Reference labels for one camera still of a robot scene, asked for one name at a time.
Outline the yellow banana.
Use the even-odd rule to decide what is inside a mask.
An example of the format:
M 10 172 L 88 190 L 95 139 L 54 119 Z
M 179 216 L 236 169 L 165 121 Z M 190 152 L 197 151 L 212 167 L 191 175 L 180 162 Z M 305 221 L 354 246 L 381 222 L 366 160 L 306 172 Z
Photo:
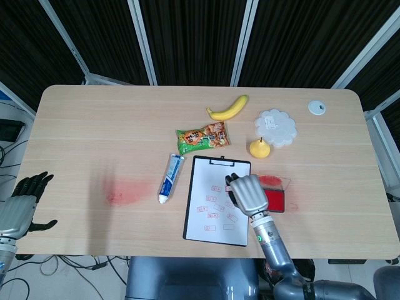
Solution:
M 209 117 L 216 121 L 225 121 L 233 118 L 245 107 L 249 99 L 248 95 L 239 96 L 232 105 L 224 111 L 212 111 L 210 107 L 206 108 Z

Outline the white partition frame post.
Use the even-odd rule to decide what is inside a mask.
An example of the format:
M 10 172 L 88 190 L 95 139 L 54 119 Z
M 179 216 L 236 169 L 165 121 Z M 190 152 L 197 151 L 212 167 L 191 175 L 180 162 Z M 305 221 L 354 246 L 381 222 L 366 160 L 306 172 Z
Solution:
M 385 189 L 400 188 L 400 151 L 380 112 L 364 113 Z
M 237 44 L 236 56 L 232 69 L 230 86 L 236 87 L 239 83 L 241 71 L 246 57 L 246 51 L 248 48 L 251 31 L 254 24 L 254 19 L 258 9 L 259 0 L 247 0 L 246 7 L 244 10 L 244 16 L 242 20 L 241 31 L 239 35 L 239 41 Z
M 149 84 L 152 86 L 157 86 L 158 81 L 154 70 L 153 59 L 151 56 L 151 51 L 148 43 L 148 37 L 146 34 L 146 28 L 139 0 L 127 0 L 127 3 L 131 13 L 131 19 L 134 24 L 134 29 L 136 32 Z
M 400 6 L 397 7 L 371 40 L 364 46 L 331 88 L 344 89 L 399 30 Z
M 77 61 L 81 71 L 84 74 L 84 83 L 88 85 L 91 80 L 91 73 L 87 64 L 84 62 L 83 57 L 81 56 L 79 50 L 77 49 L 76 45 L 74 44 L 73 40 L 71 39 L 70 35 L 66 31 L 66 28 L 62 24 L 61 20 L 59 19 L 58 15 L 56 14 L 55 10 L 53 9 L 49 0 L 38 0 L 42 8 L 44 9 L 45 13 L 53 23 L 54 27 L 57 29 L 58 33 L 62 37 L 63 41 L 65 42 L 66 46 L 69 48 L 70 52 L 74 56 L 75 60 Z
M 36 112 L 27 105 L 18 95 L 12 92 L 3 82 L 0 81 L 0 90 L 10 99 L 12 99 L 22 110 L 24 110 L 33 119 L 36 117 Z

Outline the black grey right robot hand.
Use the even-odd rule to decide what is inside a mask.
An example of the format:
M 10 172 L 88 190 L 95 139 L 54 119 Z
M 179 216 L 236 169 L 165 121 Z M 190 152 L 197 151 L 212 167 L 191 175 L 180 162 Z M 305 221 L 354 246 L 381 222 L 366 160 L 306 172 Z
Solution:
M 252 218 L 267 211 L 268 199 L 259 178 L 255 174 L 239 177 L 236 173 L 225 177 L 226 185 L 231 186 L 229 198 L 243 214 Z

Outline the green orange snack bag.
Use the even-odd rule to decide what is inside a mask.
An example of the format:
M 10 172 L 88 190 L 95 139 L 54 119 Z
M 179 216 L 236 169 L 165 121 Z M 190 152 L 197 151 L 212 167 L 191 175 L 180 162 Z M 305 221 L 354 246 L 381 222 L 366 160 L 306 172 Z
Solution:
M 193 151 L 216 149 L 231 144 L 224 122 L 208 124 L 200 129 L 177 130 L 177 149 L 180 155 Z

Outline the blue white toothpaste tube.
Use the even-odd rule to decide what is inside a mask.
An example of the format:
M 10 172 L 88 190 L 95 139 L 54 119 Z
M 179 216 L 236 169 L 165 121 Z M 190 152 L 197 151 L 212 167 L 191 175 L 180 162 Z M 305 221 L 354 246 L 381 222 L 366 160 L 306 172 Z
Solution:
M 179 176 L 180 170 L 184 163 L 184 157 L 177 154 L 171 154 L 167 164 L 166 172 L 162 180 L 162 184 L 158 194 L 158 201 L 160 204 L 165 204 L 171 197 L 175 182 Z

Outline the grey robot torso base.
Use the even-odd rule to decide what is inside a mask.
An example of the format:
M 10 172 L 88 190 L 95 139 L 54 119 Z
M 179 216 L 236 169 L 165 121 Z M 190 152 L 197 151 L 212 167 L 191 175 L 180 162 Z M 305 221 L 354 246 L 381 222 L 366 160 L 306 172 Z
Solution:
M 125 300 L 258 300 L 254 259 L 130 259 Z

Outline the red ink pad clear lid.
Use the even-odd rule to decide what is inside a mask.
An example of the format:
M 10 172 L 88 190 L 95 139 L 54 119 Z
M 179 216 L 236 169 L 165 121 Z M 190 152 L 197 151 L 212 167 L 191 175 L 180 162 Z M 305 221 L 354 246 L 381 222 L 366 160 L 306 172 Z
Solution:
M 272 213 L 283 213 L 285 211 L 285 190 L 291 180 L 270 175 L 259 175 L 258 178 L 268 200 L 267 210 Z

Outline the black grey left robot hand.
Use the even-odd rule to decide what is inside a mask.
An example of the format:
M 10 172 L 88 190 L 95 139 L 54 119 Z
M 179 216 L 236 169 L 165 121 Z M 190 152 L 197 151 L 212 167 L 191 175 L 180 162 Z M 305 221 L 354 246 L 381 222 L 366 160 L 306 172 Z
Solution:
M 46 231 L 57 224 L 56 219 L 46 224 L 33 221 L 39 201 L 53 177 L 45 171 L 16 184 L 11 196 L 0 207 L 0 239 L 17 241 L 28 232 Z

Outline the yellow pear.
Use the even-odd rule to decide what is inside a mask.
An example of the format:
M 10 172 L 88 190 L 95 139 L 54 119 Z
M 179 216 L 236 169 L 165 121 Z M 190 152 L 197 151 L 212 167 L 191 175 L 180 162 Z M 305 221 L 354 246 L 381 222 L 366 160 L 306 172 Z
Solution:
M 254 158 L 264 159 L 269 156 L 270 152 L 271 146 L 262 137 L 252 141 L 249 145 L 249 153 Z

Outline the black box device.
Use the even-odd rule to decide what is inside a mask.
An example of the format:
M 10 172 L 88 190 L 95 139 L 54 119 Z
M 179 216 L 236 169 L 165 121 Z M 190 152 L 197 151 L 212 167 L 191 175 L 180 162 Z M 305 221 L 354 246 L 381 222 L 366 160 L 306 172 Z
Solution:
M 21 121 L 0 119 L 0 141 L 15 142 L 24 126 Z

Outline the white flower-shaped plate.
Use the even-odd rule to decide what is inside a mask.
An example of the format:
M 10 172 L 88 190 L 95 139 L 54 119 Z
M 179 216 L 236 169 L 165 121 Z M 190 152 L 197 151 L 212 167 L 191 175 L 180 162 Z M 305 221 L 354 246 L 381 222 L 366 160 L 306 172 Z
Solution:
M 256 134 L 274 148 L 292 144 L 298 135 L 295 121 L 278 109 L 260 112 L 254 124 Z

